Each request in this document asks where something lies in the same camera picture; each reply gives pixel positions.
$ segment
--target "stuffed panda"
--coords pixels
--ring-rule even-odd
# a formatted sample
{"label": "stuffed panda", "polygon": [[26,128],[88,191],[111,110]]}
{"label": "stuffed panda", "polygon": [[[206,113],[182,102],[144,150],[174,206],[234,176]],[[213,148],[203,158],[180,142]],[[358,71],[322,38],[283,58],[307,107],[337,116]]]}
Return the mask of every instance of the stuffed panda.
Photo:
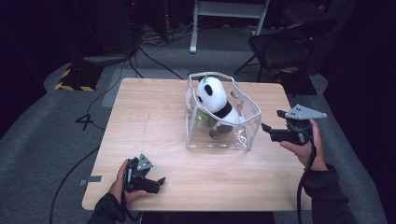
{"label": "stuffed panda", "polygon": [[[240,123],[243,119],[227,100],[227,93],[221,81],[216,77],[205,76],[199,80],[195,91],[199,104],[220,119],[231,123]],[[233,130],[233,126],[221,124],[210,116],[206,124],[212,128],[209,135],[212,139],[220,140]]]}

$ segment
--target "transparent vinyl bag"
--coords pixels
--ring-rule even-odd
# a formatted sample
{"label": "transparent vinyl bag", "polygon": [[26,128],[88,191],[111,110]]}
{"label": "transparent vinyl bag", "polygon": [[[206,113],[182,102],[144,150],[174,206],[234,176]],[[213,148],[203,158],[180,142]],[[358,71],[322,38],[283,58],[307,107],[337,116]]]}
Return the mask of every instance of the transparent vinyl bag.
{"label": "transparent vinyl bag", "polygon": [[[228,102],[241,118],[238,123],[227,122],[206,110],[196,99],[195,90],[198,79],[206,75],[218,78],[227,92]],[[237,86],[232,77],[216,72],[191,74],[186,91],[186,148],[213,147],[237,148],[251,150],[253,139],[262,122],[262,112],[259,107],[246,96]],[[209,119],[217,122],[216,127],[207,125]],[[212,137],[211,132],[217,132],[220,126],[232,129],[225,136]]]}

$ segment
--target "black chair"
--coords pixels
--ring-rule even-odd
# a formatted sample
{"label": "black chair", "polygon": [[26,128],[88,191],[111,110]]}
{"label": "black chair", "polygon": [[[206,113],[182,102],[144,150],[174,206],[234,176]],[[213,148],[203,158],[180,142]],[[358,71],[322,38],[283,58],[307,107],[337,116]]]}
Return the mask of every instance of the black chair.
{"label": "black chair", "polygon": [[315,42],[334,29],[336,25],[336,20],[302,21],[289,25],[273,34],[253,35],[248,40],[253,56],[235,74],[239,73],[245,66],[257,64],[249,64],[255,58],[258,59],[260,65],[258,82],[261,79],[263,69],[277,71],[296,67],[301,75],[294,84],[294,97],[302,81],[309,77],[304,73],[304,68],[309,62],[311,49]]}

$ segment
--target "black jacket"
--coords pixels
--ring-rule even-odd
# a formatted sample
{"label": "black jacket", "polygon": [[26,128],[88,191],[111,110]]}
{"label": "black jacket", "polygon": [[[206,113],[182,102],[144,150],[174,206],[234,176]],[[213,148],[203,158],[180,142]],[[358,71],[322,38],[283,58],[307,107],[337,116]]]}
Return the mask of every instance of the black jacket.
{"label": "black jacket", "polygon": [[[358,223],[350,211],[348,198],[338,184],[338,174],[332,165],[329,171],[310,171],[304,189],[312,198],[312,219],[315,224]],[[125,221],[125,214],[112,194],[106,194],[95,206],[88,224],[114,224]]]}

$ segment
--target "wooden tabletop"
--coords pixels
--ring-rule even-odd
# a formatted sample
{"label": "wooden tabletop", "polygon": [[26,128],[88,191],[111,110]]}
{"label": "wooden tabletop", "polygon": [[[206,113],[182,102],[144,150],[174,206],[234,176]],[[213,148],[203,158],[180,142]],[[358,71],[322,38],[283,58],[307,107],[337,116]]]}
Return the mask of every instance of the wooden tabletop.
{"label": "wooden tabletop", "polygon": [[[278,84],[238,82],[262,111],[262,122],[285,129],[278,109],[290,105]],[[146,178],[166,177],[158,194],[130,204],[142,211],[290,211],[304,167],[259,129],[250,151],[186,149],[186,80],[125,78],[120,84],[82,206],[93,210],[125,159],[144,153],[154,167]],[[302,208],[311,209],[303,191]]]}

